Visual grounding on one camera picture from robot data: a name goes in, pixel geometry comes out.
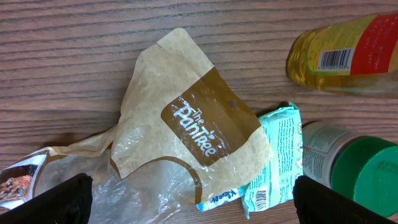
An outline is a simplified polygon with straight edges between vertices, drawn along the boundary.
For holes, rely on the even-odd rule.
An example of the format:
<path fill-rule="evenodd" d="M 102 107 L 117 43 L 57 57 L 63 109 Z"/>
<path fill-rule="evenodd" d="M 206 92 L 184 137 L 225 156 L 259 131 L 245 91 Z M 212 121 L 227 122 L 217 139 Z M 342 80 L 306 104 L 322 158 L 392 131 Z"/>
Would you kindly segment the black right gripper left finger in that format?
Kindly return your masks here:
<path fill-rule="evenodd" d="M 1 224 L 87 224 L 93 179 L 80 173 L 1 215 Z"/>

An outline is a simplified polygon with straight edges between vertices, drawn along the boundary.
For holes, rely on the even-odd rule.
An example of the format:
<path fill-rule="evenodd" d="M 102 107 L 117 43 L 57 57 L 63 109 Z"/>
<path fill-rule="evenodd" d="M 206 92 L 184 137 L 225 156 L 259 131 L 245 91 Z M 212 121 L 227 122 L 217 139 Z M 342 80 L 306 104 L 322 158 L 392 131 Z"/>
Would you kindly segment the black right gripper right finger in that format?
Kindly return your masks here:
<path fill-rule="evenodd" d="M 293 195 L 300 224 L 396 224 L 304 175 Z"/>

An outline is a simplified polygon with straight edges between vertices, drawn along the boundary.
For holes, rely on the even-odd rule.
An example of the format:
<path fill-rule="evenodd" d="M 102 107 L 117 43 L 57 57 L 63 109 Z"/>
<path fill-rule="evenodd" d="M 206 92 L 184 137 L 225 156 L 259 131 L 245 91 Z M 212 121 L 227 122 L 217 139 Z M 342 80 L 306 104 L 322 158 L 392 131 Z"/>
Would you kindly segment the green white round jar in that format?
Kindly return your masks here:
<path fill-rule="evenodd" d="M 361 206 L 397 214 L 397 144 L 316 121 L 303 134 L 303 173 Z"/>

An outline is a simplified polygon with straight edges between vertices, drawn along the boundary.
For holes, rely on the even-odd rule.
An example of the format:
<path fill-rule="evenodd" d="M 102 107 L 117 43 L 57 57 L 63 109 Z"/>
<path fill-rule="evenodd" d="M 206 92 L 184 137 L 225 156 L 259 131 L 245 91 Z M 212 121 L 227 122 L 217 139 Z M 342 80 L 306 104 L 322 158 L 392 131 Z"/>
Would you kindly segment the teal white carton pack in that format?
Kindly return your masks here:
<path fill-rule="evenodd" d="M 196 207 L 200 212 L 203 213 L 211 209 L 214 209 L 216 207 L 219 207 L 225 203 L 229 203 L 236 199 L 239 199 L 244 195 L 245 195 L 244 187 L 239 187 L 236 189 L 231 189 L 229 191 L 226 191 L 222 194 L 216 195 L 206 202 L 197 204 Z"/>

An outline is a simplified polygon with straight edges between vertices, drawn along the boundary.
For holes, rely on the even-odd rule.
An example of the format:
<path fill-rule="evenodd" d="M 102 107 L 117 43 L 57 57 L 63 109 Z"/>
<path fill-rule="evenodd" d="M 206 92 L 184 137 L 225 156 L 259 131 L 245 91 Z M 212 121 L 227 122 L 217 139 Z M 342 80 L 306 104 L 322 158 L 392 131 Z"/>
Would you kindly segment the teal white packet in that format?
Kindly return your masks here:
<path fill-rule="evenodd" d="M 303 174 L 302 120 L 292 102 L 259 117 L 272 157 L 262 172 L 244 187 L 246 218 L 293 199 L 295 180 Z"/>

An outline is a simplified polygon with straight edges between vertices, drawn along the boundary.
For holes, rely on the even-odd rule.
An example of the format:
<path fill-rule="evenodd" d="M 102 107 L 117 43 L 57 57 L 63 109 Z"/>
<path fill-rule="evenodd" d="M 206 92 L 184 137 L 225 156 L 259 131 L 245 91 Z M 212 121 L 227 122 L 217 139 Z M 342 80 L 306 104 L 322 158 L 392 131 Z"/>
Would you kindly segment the brown Pantree snack pouch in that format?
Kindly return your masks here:
<path fill-rule="evenodd" d="M 160 223 L 254 180 L 272 157 L 257 116 L 182 28 L 137 58 L 118 123 L 1 172 L 4 213 L 85 173 L 88 223 Z"/>

